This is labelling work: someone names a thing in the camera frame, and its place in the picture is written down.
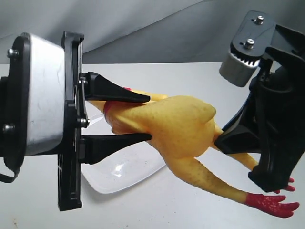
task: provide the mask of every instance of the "gray fabric backdrop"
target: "gray fabric backdrop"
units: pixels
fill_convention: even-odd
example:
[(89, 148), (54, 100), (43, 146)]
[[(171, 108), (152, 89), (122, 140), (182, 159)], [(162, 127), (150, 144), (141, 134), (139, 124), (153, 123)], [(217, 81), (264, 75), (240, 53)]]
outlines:
[(304, 0), (0, 0), (0, 64), (27, 31), (85, 34), (84, 63), (220, 62), (249, 10), (305, 33)]

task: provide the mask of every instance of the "chicken body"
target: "chicken body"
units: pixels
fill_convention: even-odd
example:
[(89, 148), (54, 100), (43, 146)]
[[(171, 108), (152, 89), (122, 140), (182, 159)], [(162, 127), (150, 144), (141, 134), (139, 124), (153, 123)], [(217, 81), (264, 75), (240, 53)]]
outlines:
[[(144, 104), (91, 101), (104, 113), (114, 134), (151, 134), (148, 143), (161, 154), (168, 168), (179, 179), (202, 190), (283, 218), (292, 216), (298, 208), (298, 203), (280, 204), (285, 196), (264, 196), (236, 189), (196, 159), (209, 147), (217, 149), (214, 141), (223, 132), (215, 123), (216, 109), (212, 105), (192, 96), (167, 97), (133, 91), (151, 96), (151, 101)], [(250, 170), (257, 165), (248, 153), (230, 156)]]

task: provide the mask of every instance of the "white plastic tray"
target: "white plastic tray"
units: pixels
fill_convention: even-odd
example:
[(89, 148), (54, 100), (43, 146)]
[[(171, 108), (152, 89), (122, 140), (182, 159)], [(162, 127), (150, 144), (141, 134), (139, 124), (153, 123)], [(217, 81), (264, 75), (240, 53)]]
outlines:
[[(102, 113), (86, 102), (90, 126), (83, 135), (113, 135)], [(146, 142), (126, 147), (95, 165), (83, 164), (81, 171), (94, 190), (114, 193), (139, 183), (165, 166), (160, 154)]]

